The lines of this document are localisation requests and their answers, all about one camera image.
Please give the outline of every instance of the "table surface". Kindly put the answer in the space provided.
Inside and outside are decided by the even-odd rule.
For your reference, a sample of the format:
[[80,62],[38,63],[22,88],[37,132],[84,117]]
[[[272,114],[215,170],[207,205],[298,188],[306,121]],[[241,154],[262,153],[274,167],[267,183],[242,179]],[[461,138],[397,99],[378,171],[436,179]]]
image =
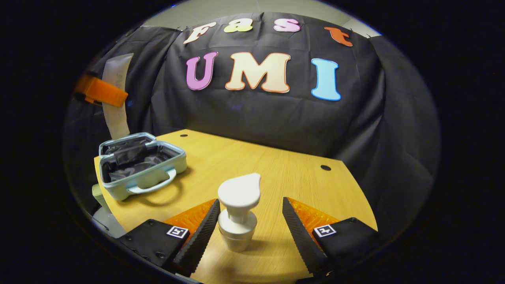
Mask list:
[[[216,225],[198,268],[191,275],[193,279],[206,284],[294,283],[310,277],[282,215],[283,197],[296,199],[339,220],[356,217],[377,230],[365,195],[342,161],[187,129],[157,139],[183,148],[188,167],[171,184],[152,193],[114,200],[99,177],[99,157],[94,159],[105,201],[126,231],[147,219],[163,222],[217,198],[219,185],[227,179],[253,172],[261,175],[260,203],[251,210],[258,224],[250,246],[243,252],[229,251]],[[321,165],[331,170],[323,170]]]

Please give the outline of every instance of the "case handle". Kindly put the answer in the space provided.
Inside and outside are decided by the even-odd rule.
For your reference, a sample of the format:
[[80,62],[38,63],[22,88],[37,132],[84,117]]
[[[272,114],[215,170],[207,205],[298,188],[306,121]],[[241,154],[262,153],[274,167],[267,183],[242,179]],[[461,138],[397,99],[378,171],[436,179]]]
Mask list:
[[153,191],[157,191],[160,188],[167,186],[169,183],[171,183],[175,176],[177,175],[177,172],[175,171],[175,168],[171,168],[170,170],[167,171],[167,174],[170,176],[167,180],[163,181],[162,183],[156,184],[154,186],[151,186],[149,188],[139,188],[138,186],[132,186],[126,189],[131,194],[140,194],[140,193],[149,193]]

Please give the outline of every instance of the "black fabric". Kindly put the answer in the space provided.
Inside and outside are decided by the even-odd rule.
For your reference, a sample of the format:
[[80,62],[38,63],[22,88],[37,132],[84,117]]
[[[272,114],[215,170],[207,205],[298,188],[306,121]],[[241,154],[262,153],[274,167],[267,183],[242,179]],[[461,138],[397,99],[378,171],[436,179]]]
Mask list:
[[[239,18],[252,18],[253,29],[223,32],[231,20]],[[273,22],[278,18],[298,20],[301,30],[276,32]],[[405,229],[432,186],[440,135],[430,93],[409,60],[383,36],[365,38],[305,16],[247,13],[195,27],[212,21],[216,26],[189,44],[183,42],[192,28],[179,32],[140,27],[93,65],[92,71],[101,74],[108,58],[135,53],[126,82],[131,133],[161,135],[188,128],[342,160],[365,193],[379,232],[393,236]],[[326,26],[347,33],[353,46],[336,43]],[[203,90],[190,90],[186,61],[200,57],[196,77],[202,78],[203,56],[209,52],[218,52],[212,81]],[[236,52],[251,52],[258,63],[273,52],[289,54],[286,82],[290,91],[263,91],[265,78],[254,90],[247,83],[243,90],[227,90],[224,85],[233,68],[230,55]],[[339,65],[336,84],[341,100],[311,95],[317,84],[313,58]],[[98,144],[110,138],[103,114],[98,107],[74,104],[69,121],[79,121],[74,126],[67,123],[73,161],[89,161],[82,168],[94,174],[91,158]],[[76,124],[82,125],[81,131]],[[78,149],[82,147],[94,149],[85,155]]]
[[123,149],[114,153],[114,162],[106,162],[102,165],[104,181],[112,182],[128,177],[161,164],[178,154],[164,146],[147,149],[142,145]]
[[135,139],[130,139],[130,140],[127,140],[127,141],[124,141],[122,143],[114,143],[112,145],[104,145],[102,147],[102,155],[110,155],[110,154],[114,154],[114,153],[117,153],[121,150],[124,150],[124,149],[128,149],[128,148],[132,148],[132,147],[137,147],[137,146],[140,146],[140,145],[144,145],[146,144],[147,142],[150,142],[151,139],[148,139],[148,138],[145,138],[145,137],[139,137],[139,138],[135,138]]

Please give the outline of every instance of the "case lid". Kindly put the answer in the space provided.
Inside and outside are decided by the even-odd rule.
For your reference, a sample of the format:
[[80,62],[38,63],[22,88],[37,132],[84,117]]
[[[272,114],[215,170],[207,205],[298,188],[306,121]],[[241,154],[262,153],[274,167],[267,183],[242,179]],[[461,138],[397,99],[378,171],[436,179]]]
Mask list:
[[117,151],[145,145],[154,140],[156,137],[147,132],[131,134],[117,140],[103,142],[98,148],[98,155],[111,155]]

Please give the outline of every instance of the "purple letter u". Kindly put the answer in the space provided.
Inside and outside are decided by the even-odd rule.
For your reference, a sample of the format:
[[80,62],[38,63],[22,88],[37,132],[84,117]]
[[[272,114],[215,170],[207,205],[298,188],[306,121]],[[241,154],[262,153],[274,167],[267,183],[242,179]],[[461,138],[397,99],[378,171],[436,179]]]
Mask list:
[[214,58],[218,55],[217,52],[211,52],[204,55],[205,59],[205,74],[202,80],[196,79],[196,64],[200,61],[200,57],[193,57],[186,62],[188,70],[186,73],[186,83],[192,90],[198,91],[205,89],[212,79],[212,70],[214,68]]

